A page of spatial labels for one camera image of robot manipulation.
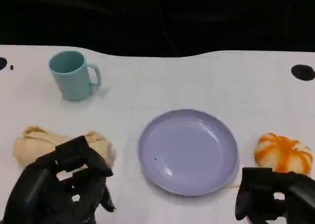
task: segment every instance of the teal mug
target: teal mug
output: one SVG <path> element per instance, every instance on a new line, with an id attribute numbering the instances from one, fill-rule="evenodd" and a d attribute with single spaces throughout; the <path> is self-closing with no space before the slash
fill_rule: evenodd
<path id="1" fill-rule="evenodd" d="M 90 80 L 88 67 L 96 72 L 97 83 Z M 101 84 L 99 68 L 86 62 L 84 56 L 76 51 L 64 51 L 49 61 L 49 68 L 61 91 L 63 98 L 79 101 L 90 96 Z"/>

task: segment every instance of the small pumpkin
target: small pumpkin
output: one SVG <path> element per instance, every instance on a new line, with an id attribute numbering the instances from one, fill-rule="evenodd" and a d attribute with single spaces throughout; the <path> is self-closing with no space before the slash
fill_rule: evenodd
<path id="1" fill-rule="evenodd" d="M 309 147 L 298 140 L 291 140 L 273 133 L 262 135 L 254 150 L 256 163 L 270 167 L 275 172 L 309 174 L 313 165 L 313 154 Z"/>

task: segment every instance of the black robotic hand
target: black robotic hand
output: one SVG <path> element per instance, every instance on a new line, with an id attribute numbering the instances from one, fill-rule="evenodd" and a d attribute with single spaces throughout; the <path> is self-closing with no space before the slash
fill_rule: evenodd
<path id="1" fill-rule="evenodd" d="M 71 172 L 60 181 L 57 174 Z M 95 210 L 101 204 L 115 210 L 105 184 L 112 170 L 105 160 L 88 146 L 84 136 L 56 147 L 28 165 L 6 204 L 3 224 L 95 224 Z M 78 201 L 72 197 L 80 195 Z"/>
<path id="2" fill-rule="evenodd" d="M 281 192 L 284 200 L 274 199 Z M 248 217 L 253 224 L 285 217 L 288 224 L 315 223 L 315 181 L 290 173 L 276 173 L 271 168 L 243 168 L 235 217 Z"/>

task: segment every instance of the table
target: table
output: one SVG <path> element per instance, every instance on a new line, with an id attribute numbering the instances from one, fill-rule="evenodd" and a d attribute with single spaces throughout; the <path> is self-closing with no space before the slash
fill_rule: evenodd
<path id="1" fill-rule="evenodd" d="M 73 49 L 97 64 L 103 78 L 101 88 L 81 102 L 62 100 L 48 69 L 55 53 Z M 0 71 L 1 216 L 21 173 L 12 146 L 30 125 L 69 136 L 96 130 L 113 143 L 117 158 L 108 187 L 117 211 L 98 209 L 99 224 L 243 222 L 234 218 L 237 189 L 184 198 L 144 178 L 137 139 L 144 126 L 165 111 L 194 108 L 225 122 L 237 140 L 241 167 L 254 166 L 252 149 L 269 131 L 299 139 L 315 151 L 315 80 L 304 82 L 291 74 L 295 64 L 313 66 L 314 53 L 219 51 L 163 59 L 73 47 L 0 46 L 0 56 L 8 60 Z M 234 184 L 240 183 L 240 175 Z"/>

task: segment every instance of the lavender plate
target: lavender plate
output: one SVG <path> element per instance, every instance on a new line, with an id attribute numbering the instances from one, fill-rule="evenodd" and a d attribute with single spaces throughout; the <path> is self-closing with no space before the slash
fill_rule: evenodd
<path id="1" fill-rule="evenodd" d="M 138 147 L 145 175 L 176 194 L 213 192 L 238 169 L 238 150 L 230 130 L 218 119 L 196 110 L 176 110 L 155 118 Z"/>

